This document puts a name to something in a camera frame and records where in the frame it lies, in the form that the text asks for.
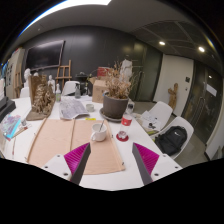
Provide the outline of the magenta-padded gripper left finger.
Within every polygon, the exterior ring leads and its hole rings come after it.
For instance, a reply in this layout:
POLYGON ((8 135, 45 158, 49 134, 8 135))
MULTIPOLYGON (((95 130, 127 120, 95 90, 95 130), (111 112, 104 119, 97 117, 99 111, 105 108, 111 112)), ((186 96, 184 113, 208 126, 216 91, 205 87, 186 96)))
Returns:
POLYGON ((55 155, 42 169, 78 185, 90 154, 90 144, 85 143, 65 155, 55 155))

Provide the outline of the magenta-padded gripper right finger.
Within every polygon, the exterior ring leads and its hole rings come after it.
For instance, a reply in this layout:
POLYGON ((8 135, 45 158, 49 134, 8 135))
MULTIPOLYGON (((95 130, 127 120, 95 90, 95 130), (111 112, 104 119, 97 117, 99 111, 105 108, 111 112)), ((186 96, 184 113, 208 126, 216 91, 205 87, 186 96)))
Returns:
POLYGON ((137 143, 133 144, 132 153, 135 157, 144 185, 182 169, 182 167, 167 154, 159 155, 137 143))

